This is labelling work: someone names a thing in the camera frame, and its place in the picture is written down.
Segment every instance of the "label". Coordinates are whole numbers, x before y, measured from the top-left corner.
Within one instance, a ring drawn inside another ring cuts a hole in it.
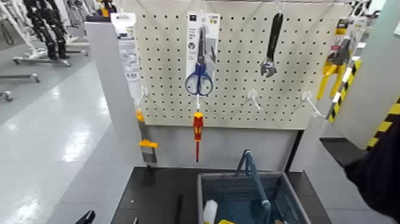
[[[394,34],[400,36],[400,21],[395,28]]]
[[[134,13],[112,13],[111,22],[118,37],[118,49],[128,81],[140,79],[139,50],[136,36],[136,15]]]
[[[128,81],[137,81],[139,74],[139,53],[135,40],[118,40],[120,57],[124,67],[125,78]]]

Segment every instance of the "hazard stripe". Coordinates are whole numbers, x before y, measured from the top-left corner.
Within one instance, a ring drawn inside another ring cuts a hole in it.
[[[355,76],[357,74],[357,71],[360,69],[360,67],[361,67],[361,60],[355,61],[347,81],[343,84],[342,89],[338,90],[338,93],[336,93],[336,94],[340,94],[340,97],[337,100],[337,102],[333,105],[332,110],[331,110],[330,114],[328,115],[328,121],[330,123],[335,122],[335,118],[336,118],[337,114],[339,113],[340,107],[342,106],[342,104],[347,96],[347,93],[349,91],[349,88],[352,85],[352,83],[355,79]]]
[[[393,123],[400,122],[400,97],[397,99],[396,103],[387,112],[387,116],[378,126],[376,133],[369,140],[367,144],[367,150],[371,150],[378,142],[379,139],[385,136],[387,131],[390,129]]]

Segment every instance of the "blue scissors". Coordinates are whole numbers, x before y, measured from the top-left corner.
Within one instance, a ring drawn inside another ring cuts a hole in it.
[[[204,59],[205,27],[200,27],[199,51],[195,71],[185,81],[186,90],[192,95],[207,96],[213,90],[213,80],[207,74]]]

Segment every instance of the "red screwdriver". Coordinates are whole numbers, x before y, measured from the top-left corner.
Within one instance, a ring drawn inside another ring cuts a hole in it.
[[[193,127],[194,127],[195,142],[196,142],[196,163],[198,163],[201,131],[203,129],[203,114],[200,111],[195,112],[195,114],[193,115]]]

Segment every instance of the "pegboard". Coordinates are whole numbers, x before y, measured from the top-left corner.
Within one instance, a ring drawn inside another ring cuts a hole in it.
[[[221,14],[214,89],[201,98],[204,125],[305,129],[313,110],[301,101],[301,94],[317,92],[333,31],[338,19],[349,14],[349,5],[286,3],[275,54],[278,72],[266,79],[260,75],[260,63],[276,4],[202,2],[206,12]],[[198,5],[130,1],[124,8],[137,16],[142,84],[149,90],[140,104],[146,123],[191,126],[196,98],[185,90],[186,14]],[[247,100],[253,88],[263,110]]]

